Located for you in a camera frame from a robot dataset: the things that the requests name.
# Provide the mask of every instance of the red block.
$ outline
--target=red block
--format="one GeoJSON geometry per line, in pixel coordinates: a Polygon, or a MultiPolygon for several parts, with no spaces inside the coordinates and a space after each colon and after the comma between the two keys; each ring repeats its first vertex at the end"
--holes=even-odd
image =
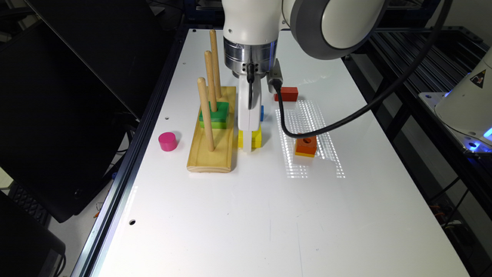
{"type": "MultiPolygon", "coordinates": [[[[282,94],[282,101],[284,102],[296,102],[298,100],[299,91],[298,88],[283,87],[280,89],[282,94]]],[[[275,101],[278,102],[278,95],[274,95],[275,101]]]]}

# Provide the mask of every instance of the orange block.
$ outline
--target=orange block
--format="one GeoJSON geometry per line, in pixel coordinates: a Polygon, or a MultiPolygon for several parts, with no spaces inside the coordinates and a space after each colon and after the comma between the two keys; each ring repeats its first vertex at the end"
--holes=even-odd
{"type": "MultiPolygon", "coordinates": [[[[296,102],[298,100],[299,91],[298,88],[282,87],[280,89],[283,102],[296,102]]],[[[278,95],[274,95],[274,100],[278,102],[278,95]]]]}
{"type": "Polygon", "coordinates": [[[316,136],[310,138],[298,138],[295,141],[295,155],[314,157],[317,149],[316,136]]]}

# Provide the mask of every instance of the yellow block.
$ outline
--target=yellow block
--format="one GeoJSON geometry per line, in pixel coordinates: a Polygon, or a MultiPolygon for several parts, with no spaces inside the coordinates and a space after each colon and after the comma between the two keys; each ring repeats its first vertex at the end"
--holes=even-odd
{"type": "MultiPolygon", "coordinates": [[[[239,130],[238,147],[243,148],[243,132],[239,130]]],[[[251,134],[251,147],[261,148],[261,125],[257,131],[251,134]]]]}

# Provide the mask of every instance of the wooden peg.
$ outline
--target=wooden peg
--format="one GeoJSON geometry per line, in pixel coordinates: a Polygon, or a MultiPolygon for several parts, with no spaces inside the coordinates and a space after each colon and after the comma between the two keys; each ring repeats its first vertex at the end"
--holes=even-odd
{"type": "Polygon", "coordinates": [[[205,51],[205,66],[207,67],[208,80],[208,99],[210,100],[210,109],[213,112],[217,111],[217,99],[215,98],[214,86],[214,70],[212,69],[212,53],[205,51]]]}
{"type": "Polygon", "coordinates": [[[210,30],[210,45],[212,49],[212,61],[214,68],[215,97],[222,98],[221,74],[218,70],[217,34],[213,29],[210,30]]]}
{"type": "Polygon", "coordinates": [[[200,77],[197,80],[198,92],[200,93],[201,114],[203,116],[203,124],[205,129],[205,137],[207,138],[208,151],[214,151],[214,134],[212,133],[212,122],[210,119],[210,109],[207,99],[207,85],[205,79],[200,77]]]}

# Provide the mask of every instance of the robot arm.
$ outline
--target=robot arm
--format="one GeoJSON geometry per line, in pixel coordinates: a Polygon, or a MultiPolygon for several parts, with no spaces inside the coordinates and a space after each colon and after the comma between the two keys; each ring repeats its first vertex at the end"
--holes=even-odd
{"type": "MultiPolygon", "coordinates": [[[[239,78],[238,128],[258,130],[261,78],[273,68],[278,33],[291,27],[310,56],[340,58],[361,46],[389,0],[223,0],[225,64],[239,78]]],[[[251,146],[244,144],[249,152],[251,146]]]]}

